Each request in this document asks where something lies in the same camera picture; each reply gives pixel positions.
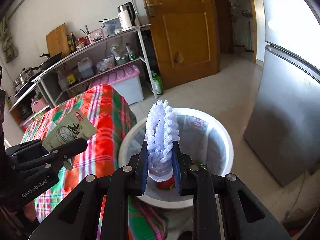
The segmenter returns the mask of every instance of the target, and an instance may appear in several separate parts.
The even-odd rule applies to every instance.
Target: green detergent bottle
[[[162,85],[162,79],[157,73],[152,73],[152,81],[153,86],[155,87],[157,95],[163,94],[163,85]]]

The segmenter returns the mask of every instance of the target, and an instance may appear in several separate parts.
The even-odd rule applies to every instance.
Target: metal screw
[[[129,172],[129,171],[132,171],[132,167],[129,166],[129,165],[127,165],[127,166],[124,166],[124,167],[122,168],[122,170],[123,170],[124,172]]]
[[[199,171],[199,166],[197,166],[197,165],[190,165],[189,169],[190,169],[191,171]]]
[[[87,182],[94,181],[95,179],[96,179],[96,177],[94,175],[88,175],[85,177],[85,181],[87,181]]]
[[[232,174],[232,173],[230,173],[230,174],[227,175],[227,179],[231,180],[231,181],[235,181],[237,179],[237,176]]]

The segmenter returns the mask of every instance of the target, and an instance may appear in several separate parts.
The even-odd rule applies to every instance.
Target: cutting board
[[[70,54],[65,23],[50,32],[46,36],[46,40],[48,53],[50,53],[51,56],[62,52],[61,59],[63,59]]]

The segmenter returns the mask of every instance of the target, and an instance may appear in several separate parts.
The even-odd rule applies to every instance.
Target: refrigerator door
[[[304,0],[263,0],[266,42],[320,69],[320,25]]]
[[[320,72],[267,45],[244,138],[282,186],[320,161]]]

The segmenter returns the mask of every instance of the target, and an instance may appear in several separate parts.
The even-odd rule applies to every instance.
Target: white foam fruit net
[[[168,101],[158,100],[147,117],[145,140],[148,141],[148,176],[155,181],[171,178],[172,141],[179,141],[179,130],[172,107]]]

